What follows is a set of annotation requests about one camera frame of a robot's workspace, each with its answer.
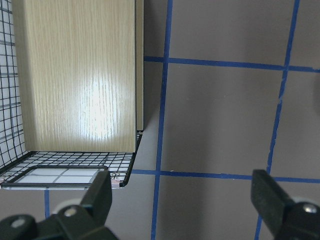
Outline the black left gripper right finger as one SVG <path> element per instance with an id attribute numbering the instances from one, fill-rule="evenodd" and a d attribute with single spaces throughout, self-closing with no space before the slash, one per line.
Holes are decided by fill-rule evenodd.
<path id="1" fill-rule="evenodd" d="M 266 170 L 252 172 L 250 199 L 266 225 L 281 225 L 295 201 Z"/>

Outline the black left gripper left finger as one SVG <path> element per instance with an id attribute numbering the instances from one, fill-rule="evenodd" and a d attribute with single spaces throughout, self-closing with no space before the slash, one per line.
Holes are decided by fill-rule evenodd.
<path id="1" fill-rule="evenodd" d="M 106 223 L 112 205 L 112 184 L 108 170 L 98 172 L 80 205 L 98 225 Z"/>

